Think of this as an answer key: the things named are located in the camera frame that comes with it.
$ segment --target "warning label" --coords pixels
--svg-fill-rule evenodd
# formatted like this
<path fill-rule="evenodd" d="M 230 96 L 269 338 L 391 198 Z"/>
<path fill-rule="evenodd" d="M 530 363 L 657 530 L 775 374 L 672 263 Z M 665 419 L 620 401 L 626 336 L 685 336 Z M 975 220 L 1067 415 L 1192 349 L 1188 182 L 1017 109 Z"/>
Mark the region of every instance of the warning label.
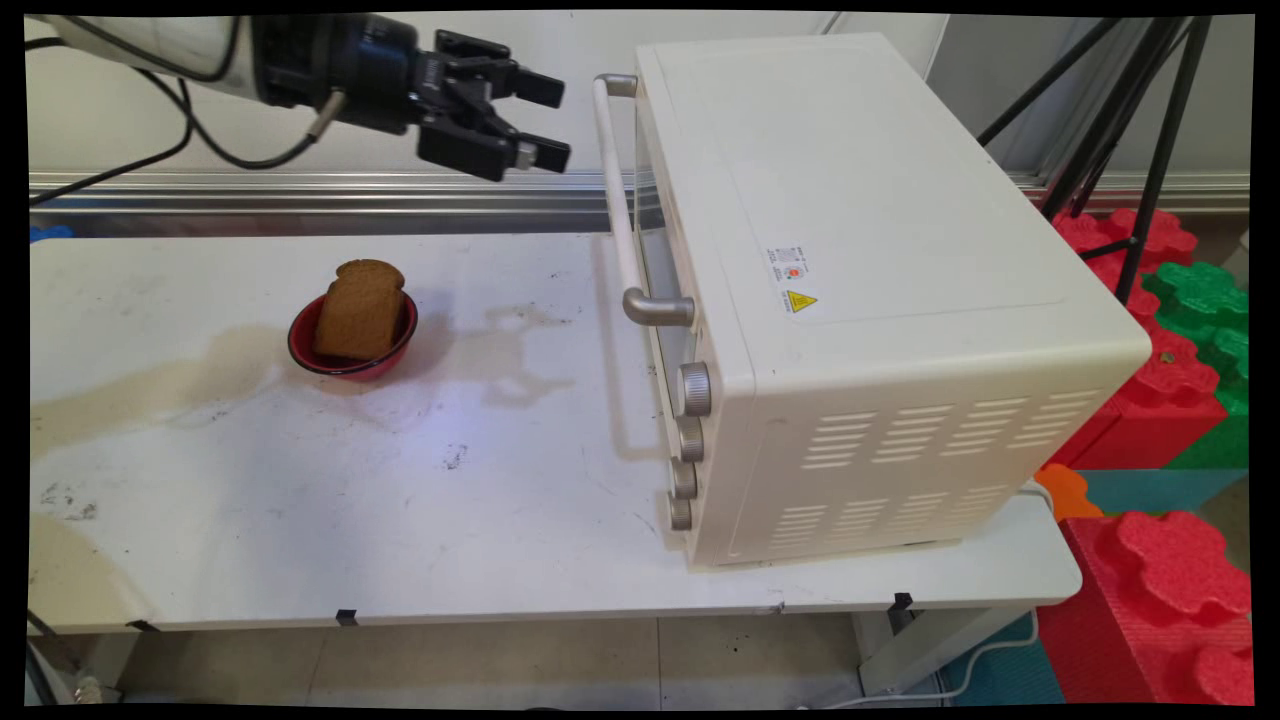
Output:
<path fill-rule="evenodd" d="M 818 268 L 813 258 L 805 252 L 804 247 L 794 245 L 790 247 L 767 249 L 765 260 L 769 263 L 769 274 L 773 275 L 774 288 L 782 310 L 791 316 L 818 302 L 822 287 L 818 283 Z M 826 315 L 826 306 L 810 310 L 804 314 L 804 322 L 822 322 Z"/>
<path fill-rule="evenodd" d="M 794 290 L 788 290 L 787 291 L 787 301 L 791 302 L 791 311 L 792 313 L 799 313 L 799 311 L 804 310 L 805 307 L 808 307 L 808 306 L 813 305 L 814 302 L 817 302 L 818 299 L 817 297 L 809 297 L 808 295 L 800 295 L 799 292 L 796 292 Z"/>

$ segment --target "white toaster oven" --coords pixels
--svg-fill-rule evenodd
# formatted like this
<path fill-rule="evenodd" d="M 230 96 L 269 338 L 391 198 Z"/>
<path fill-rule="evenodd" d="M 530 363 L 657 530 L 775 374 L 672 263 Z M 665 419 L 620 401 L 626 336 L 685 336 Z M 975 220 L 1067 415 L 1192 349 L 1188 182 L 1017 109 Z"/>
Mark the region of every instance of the white toaster oven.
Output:
<path fill-rule="evenodd" d="M 595 111 L 691 565 L 960 538 L 1149 356 L 882 36 L 636 55 Z M 609 96 L 635 99 L 630 215 Z"/>

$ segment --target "white table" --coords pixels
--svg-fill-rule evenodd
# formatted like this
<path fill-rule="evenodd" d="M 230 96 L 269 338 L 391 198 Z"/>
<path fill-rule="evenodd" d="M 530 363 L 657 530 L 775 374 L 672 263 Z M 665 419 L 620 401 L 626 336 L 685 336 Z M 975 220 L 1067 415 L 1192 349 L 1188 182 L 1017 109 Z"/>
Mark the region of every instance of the white table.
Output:
<path fill-rule="evenodd" d="M 401 268 L 421 315 L 367 386 L 285 348 L 355 258 Z M 1021 612 L 1079 588 L 1023 496 L 960 543 L 687 570 L 614 265 L 589 234 L 33 245 L 28 606 L 133 632 L 869 611 L 897 592 Z"/>

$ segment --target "bowl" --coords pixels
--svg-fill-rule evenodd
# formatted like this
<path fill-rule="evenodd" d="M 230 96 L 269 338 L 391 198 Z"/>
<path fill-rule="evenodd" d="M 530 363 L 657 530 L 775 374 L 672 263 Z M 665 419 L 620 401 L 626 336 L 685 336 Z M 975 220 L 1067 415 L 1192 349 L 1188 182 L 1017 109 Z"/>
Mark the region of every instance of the bowl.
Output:
<path fill-rule="evenodd" d="M 320 310 L 324 307 L 326 295 L 311 301 L 310 305 L 298 313 L 289 327 L 289 355 L 303 370 L 310 370 L 317 375 L 332 375 L 343 380 L 370 382 L 385 375 L 392 368 L 399 364 L 408 350 L 408 341 L 417 329 L 417 305 L 413 299 L 404 293 L 404 310 L 396 322 L 396 342 L 390 351 L 375 360 L 349 360 L 347 357 L 334 357 L 333 355 L 320 355 L 311 350 L 315 345 L 316 325 L 320 323 Z"/>

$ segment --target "bread slice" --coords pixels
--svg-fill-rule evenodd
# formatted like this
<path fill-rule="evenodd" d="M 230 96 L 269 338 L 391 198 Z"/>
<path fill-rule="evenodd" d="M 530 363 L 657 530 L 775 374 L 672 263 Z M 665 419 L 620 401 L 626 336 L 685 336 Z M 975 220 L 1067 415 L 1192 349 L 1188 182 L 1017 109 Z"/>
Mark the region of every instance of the bread slice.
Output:
<path fill-rule="evenodd" d="M 404 275 L 381 260 L 352 260 L 329 286 L 311 350 L 349 360 L 376 360 L 396 343 L 404 306 Z"/>

